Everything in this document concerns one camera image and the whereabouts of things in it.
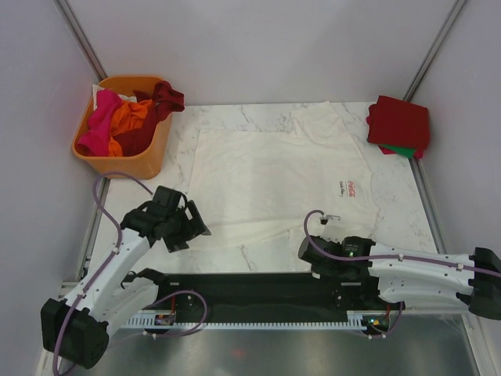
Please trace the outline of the white printed t shirt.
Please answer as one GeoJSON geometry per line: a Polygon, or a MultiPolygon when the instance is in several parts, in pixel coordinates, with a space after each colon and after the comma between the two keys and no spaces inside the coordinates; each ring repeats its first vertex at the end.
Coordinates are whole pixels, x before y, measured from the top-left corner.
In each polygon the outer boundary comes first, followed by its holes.
{"type": "Polygon", "coordinates": [[[299,234],[314,209],[337,216],[343,234],[373,233],[372,172],[332,104],[293,111],[290,123],[289,132],[200,131],[188,196],[210,233],[192,249],[299,234]]]}

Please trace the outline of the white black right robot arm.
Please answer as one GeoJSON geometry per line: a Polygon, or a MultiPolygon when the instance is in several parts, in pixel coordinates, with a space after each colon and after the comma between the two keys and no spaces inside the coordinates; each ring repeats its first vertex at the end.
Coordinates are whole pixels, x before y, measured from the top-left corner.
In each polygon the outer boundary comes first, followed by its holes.
{"type": "Polygon", "coordinates": [[[315,275],[357,284],[354,294],[367,308],[384,302],[500,318],[500,259],[488,248],[471,255],[425,255],[357,236],[340,242],[307,236],[298,257],[315,275]]]}

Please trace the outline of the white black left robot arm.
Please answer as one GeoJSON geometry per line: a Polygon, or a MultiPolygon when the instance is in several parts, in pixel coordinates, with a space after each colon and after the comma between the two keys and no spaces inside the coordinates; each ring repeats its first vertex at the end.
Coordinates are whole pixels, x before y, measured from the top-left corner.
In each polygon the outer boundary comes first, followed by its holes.
{"type": "Polygon", "coordinates": [[[157,241],[169,251],[181,251],[189,241],[210,233],[195,202],[164,186],[115,225],[117,240],[97,267],[62,299],[50,298],[41,308],[42,344],[53,354],[55,375],[61,360],[94,367],[111,338],[136,313],[169,304],[172,290],[156,270],[144,269],[128,286],[121,285],[157,241]]]}

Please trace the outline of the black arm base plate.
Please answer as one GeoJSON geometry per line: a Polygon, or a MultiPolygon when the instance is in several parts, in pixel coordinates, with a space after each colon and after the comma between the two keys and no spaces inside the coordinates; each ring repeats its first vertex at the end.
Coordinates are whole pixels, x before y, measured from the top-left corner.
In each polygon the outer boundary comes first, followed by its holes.
{"type": "Polygon", "coordinates": [[[340,282],[310,273],[164,274],[154,278],[156,308],[175,311],[182,323],[337,322],[342,309],[388,310],[377,282],[340,282]]]}

